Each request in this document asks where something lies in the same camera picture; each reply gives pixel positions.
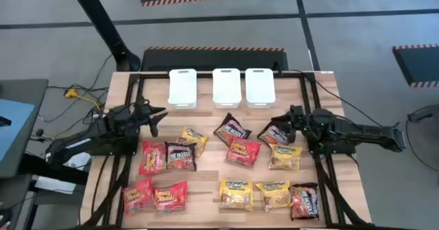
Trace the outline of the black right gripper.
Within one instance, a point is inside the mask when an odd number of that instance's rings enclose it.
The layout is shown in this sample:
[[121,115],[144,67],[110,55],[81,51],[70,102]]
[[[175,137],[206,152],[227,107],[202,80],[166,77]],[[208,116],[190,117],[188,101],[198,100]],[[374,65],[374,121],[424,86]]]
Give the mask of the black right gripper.
[[302,135],[310,136],[311,131],[307,121],[307,115],[304,113],[302,106],[291,105],[289,108],[290,114],[273,117],[272,122],[282,122],[290,125],[290,128],[285,128],[283,132],[286,136],[287,143],[294,143],[296,140],[296,132],[299,130]]

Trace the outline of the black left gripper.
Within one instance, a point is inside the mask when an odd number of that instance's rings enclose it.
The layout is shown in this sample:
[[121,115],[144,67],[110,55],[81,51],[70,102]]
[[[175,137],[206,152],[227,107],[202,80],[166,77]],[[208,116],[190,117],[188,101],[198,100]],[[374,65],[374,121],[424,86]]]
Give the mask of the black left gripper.
[[168,113],[165,107],[152,106],[149,100],[144,97],[136,99],[133,104],[131,122],[135,128],[149,125],[153,137],[158,137],[158,123],[165,118]]

